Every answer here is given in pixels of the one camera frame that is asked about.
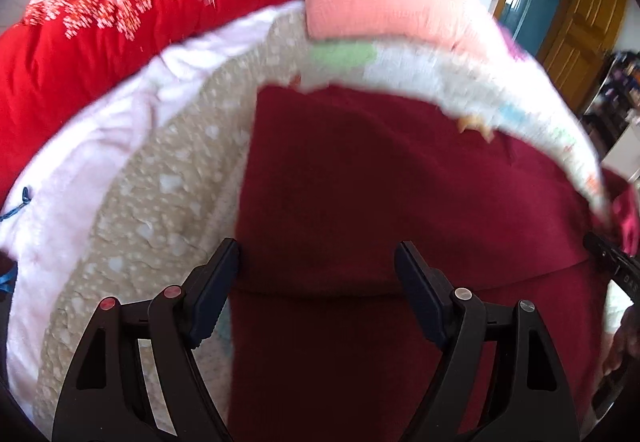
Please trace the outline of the person's right hand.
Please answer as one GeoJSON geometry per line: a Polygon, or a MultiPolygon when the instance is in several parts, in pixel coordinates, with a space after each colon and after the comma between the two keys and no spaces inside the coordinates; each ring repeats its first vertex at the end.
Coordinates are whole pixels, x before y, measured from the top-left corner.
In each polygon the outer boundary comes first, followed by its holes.
{"type": "Polygon", "coordinates": [[[613,341],[605,358],[602,370],[605,376],[618,370],[626,356],[639,358],[639,306],[628,307],[620,328],[616,330],[613,341]]]}

